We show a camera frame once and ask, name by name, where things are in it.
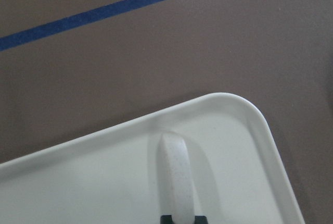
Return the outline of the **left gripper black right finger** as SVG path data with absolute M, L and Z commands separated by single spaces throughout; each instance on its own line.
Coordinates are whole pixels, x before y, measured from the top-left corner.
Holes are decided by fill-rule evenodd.
M 206 216 L 195 216 L 194 224 L 208 224 Z

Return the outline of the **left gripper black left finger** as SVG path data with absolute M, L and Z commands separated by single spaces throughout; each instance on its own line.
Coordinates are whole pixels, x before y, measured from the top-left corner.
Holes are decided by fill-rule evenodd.
M 172 224 L 172 216 L 171 215 L 162 215 L 160 217 L 160 224 Z

